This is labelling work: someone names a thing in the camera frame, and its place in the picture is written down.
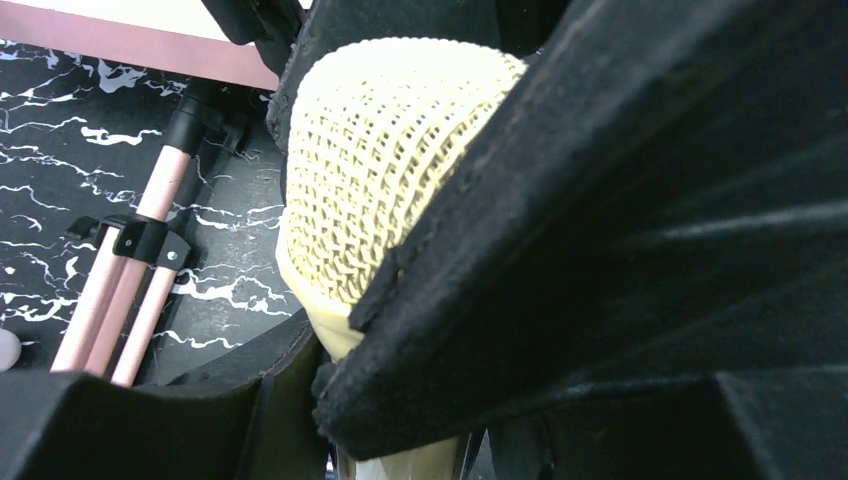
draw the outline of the microphone grille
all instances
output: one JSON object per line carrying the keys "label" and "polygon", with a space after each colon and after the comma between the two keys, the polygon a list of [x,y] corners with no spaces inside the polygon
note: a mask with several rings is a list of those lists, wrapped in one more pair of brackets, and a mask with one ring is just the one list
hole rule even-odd
{"label": "microphone grille", "polygon": [[525,68],[490,48],[413,38],[316,62],[292,106],[286,167],[298,273],[355,304]]}

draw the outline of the black marble floor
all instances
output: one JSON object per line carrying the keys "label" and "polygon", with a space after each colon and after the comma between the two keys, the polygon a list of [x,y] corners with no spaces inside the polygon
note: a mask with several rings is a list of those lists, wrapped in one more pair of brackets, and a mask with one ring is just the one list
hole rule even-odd
{"label": "black marble floor", "polygon": [[[24,348],[15,368],[48,368],[93,248],[62,240],[78,216],[134,210],[186,78],[0,41],[0,327]],[[274,261],[281,155],[252,92],[244,154],[207,142],[170,220],[202,252],[181,272],[145,366],[167,381],[224,354],[299,305]]]}

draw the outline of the black plastic clamp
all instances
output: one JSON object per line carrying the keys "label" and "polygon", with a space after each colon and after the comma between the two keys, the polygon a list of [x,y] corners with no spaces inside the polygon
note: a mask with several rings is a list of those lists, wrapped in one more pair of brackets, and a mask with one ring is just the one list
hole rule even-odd
{"label": "black plastic clamp", "polygon": [[139,214],[110,215],[102,220],[79,217],[65,231],[65,236],[79,241],[93,239],[100,248],[109,227],[118,230],[112,253],[119,257],[165,267],[171,270],[185,268],[191,246],[168,224]]}
{"label": "black plastic clamp", "polygon": [[247,135],[248,119],[242,113],[224,114],[213,107],[222,89],[218,82],[191,79],[171,115],[163,143],[194,156],[206,132],[211,130],[224,133],[222,148],[230,154],[236,153]]}

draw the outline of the pink table edge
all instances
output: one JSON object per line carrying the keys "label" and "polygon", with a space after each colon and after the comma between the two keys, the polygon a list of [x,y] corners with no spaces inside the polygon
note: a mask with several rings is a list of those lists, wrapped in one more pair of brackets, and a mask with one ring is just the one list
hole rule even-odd
{"label": "pink table edge", "polygon": [[194,37],[0,1],[0,38],[119,63],[276,90],[253,45]]}

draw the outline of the pink tripod stand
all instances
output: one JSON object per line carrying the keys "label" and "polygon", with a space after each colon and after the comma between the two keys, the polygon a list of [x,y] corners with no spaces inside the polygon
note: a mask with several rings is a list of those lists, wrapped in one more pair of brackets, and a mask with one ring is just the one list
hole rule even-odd
{"label": "pink tripod stand", "polygon": [[79,239],[93,237],[98,252],[51,371],[106,374],[145,272],[153,267],[111,377],[113,383],[123,386],[135,381],[174,279],[191,252],[188,243],[165,223],[186,167],[207,131],[226,132],[224,148],[230,152],[244,137],[244,117],[225,119],[210,106],[220,91],[220,85],[214,82],[189,82],[134,214],[112,215],[100,221],[81,217],[68,230]]}

